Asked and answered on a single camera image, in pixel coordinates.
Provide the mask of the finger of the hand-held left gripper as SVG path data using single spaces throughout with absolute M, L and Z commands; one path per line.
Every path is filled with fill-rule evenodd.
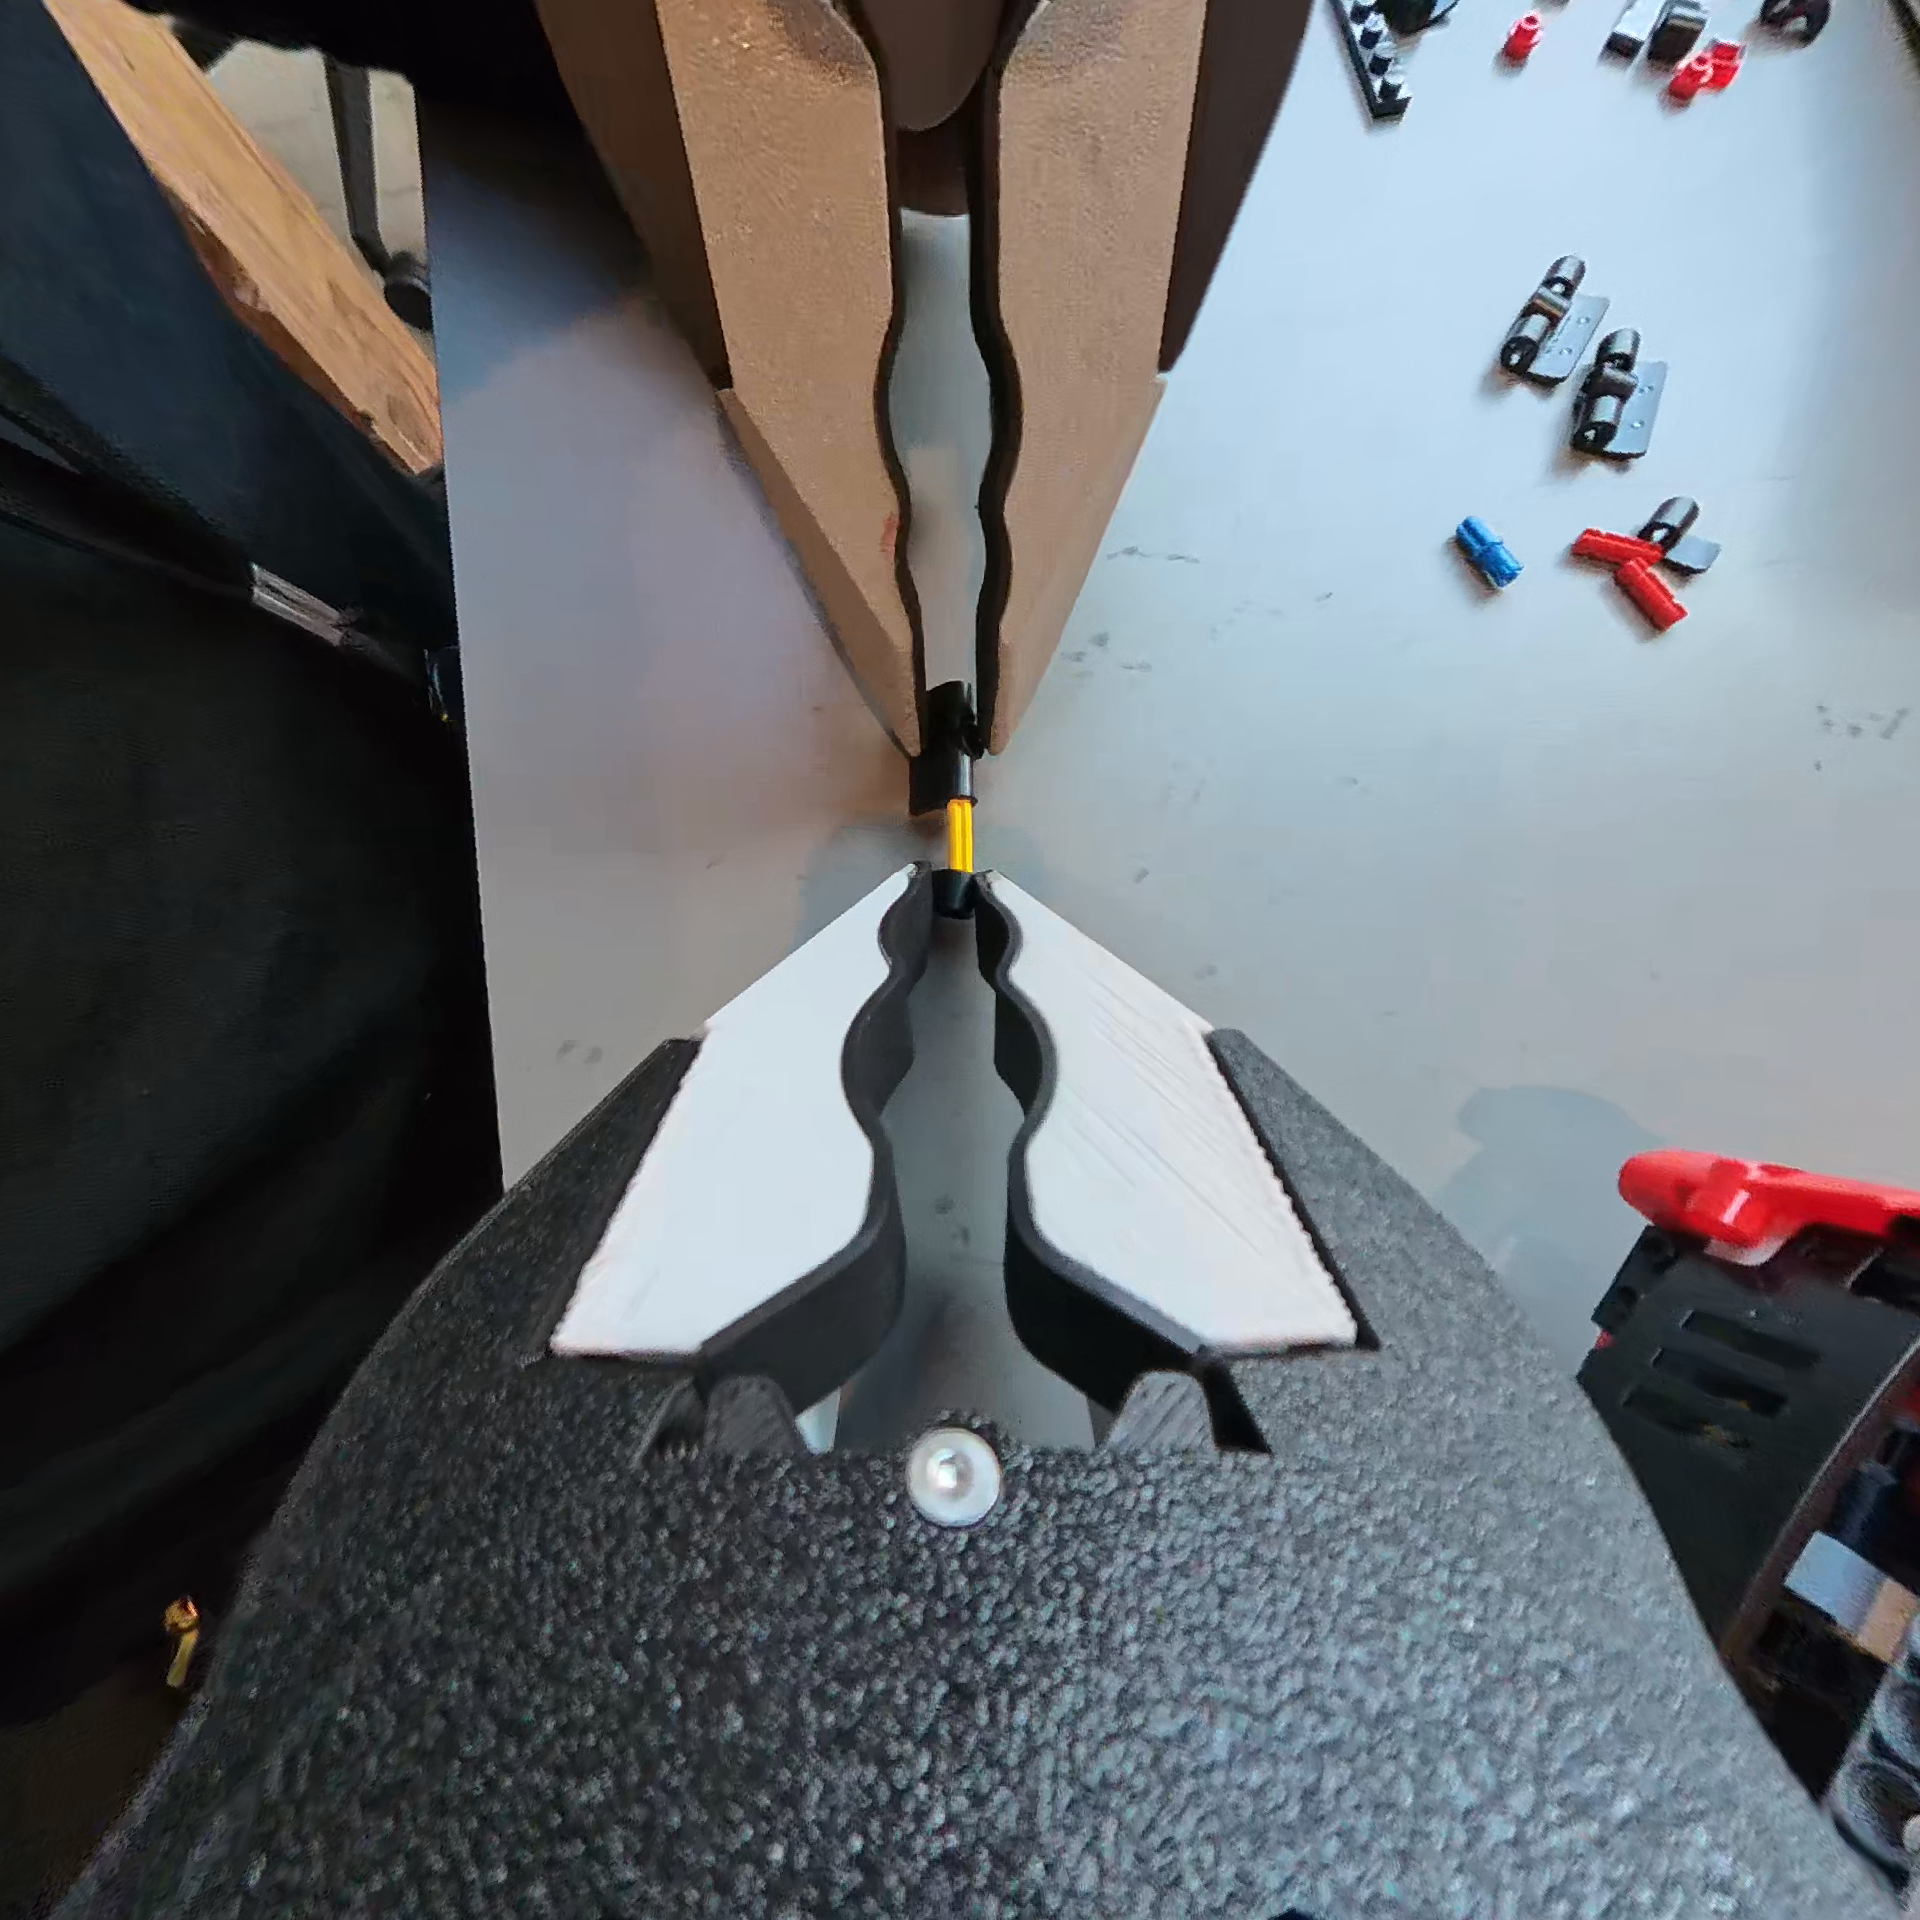
M 982 725 L 1006 751 L 1164 393 L 1204 2 L 1025 5 L 984 91 L 976 334 L 995 440 Z
M 716 311 L 723 408 L 849 670 L 922 750 L 922 613 L 882 417 L 897 195 L 880 71 L 828 2 L 662 2 Z

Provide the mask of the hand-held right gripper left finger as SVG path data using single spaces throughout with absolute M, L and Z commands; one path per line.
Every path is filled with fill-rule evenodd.
M 922 867 L 900 867 L 708 1016 L 553 1327 L 568 1360 L 840 1394 L 905 1295 L 882 1115 L 915 1062 Z

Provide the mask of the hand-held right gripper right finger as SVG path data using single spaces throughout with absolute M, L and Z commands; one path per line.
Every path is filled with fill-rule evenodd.
M 1022 1344 L 1104 1413 L 1159 1374 L 1241 1413 L 1233 1365 L 1359 1350 L 1362 1314 L 1211 1021 L 1000 873 L 974 926 L 1022 1111 L 1003 1253 Z

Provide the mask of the pile of small toy bricks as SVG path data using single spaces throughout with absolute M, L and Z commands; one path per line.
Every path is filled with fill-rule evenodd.
M 1376 122 L 1402 120 L 1422 42 L 1447 27 L 1462 5 L 1332 2 L 1330 9 L 1364 109 Z M 1692 104 L 1731 88 L 1753 45 L 1808 45 L 1832 19 L 1834 2 L 1763 2 L 1747 23 L 1734 19 L 1729 5 L 1617 5 L 1599 58 L 1624 73 L 1644 65 L 1672 104 Z

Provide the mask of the black toy axle connector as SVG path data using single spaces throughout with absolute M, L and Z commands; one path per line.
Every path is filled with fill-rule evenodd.
M 979 750 L 974 685 L 950 678 L 930 687 L 922 718 L 922 751 L 908 761 L 908 816 L 926 818 L 954 802 L 971 805 Z

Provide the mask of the partly built toy car model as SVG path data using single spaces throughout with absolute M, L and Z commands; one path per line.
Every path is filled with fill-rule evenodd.
M 1916 1913 L 1918 1193 L 1649 1150 L 1578 1377 L 1718 1653 Z

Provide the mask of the person's lap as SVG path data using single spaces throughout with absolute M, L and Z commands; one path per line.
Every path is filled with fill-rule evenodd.
M 6 1726 L 164 1667 L 494 1187 L 449 517 L 6 5 Z

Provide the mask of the wooden post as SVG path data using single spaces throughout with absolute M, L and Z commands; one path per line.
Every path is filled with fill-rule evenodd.
M 411 474 L 442 464 L 439 376 L 372 270 L 234 113 L 178 35 L 113 2 L 43 5 L 230 307 Z

